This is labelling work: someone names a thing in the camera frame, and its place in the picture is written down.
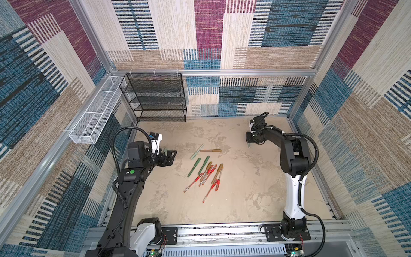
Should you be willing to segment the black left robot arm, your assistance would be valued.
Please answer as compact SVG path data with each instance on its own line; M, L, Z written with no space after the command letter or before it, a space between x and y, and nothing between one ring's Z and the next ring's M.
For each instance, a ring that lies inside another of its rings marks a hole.
M113 182L117 196L110 220L98 241L96 249L88 250L87 257L144 257L150 244L158 244L163 239L158 218L146 218L131 233L134 213L149 174L155 167L173 165L177 151L156 150L152 156L151 144L136 141L127 146L128 167L122 167Z

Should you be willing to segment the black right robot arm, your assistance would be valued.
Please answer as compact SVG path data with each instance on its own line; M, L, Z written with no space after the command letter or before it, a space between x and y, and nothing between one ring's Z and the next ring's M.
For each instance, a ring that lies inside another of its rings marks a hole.
M286 177L286 204L279 228L281 236L286 241L299 238L310 240L306 215L301 210L306 181L303 173L311 163L308 142L268 125L265 122L267 115L264 112L250 120L246 142L261 145L270 141L280 148L280 167Z

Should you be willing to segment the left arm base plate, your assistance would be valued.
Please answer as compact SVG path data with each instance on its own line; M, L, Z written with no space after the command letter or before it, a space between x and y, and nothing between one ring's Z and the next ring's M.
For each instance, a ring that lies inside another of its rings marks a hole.
M150 243L150 246L168 246L176 245L178 239L177 227L163 227L159 237L155 237Z

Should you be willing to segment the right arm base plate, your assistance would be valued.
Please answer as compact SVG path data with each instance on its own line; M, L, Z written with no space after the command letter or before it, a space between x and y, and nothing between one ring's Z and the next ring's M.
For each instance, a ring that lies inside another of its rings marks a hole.
M268 242L309 241L311 235L307 227L283 226L281 223L269 223L260 227L260 232L266 236Z

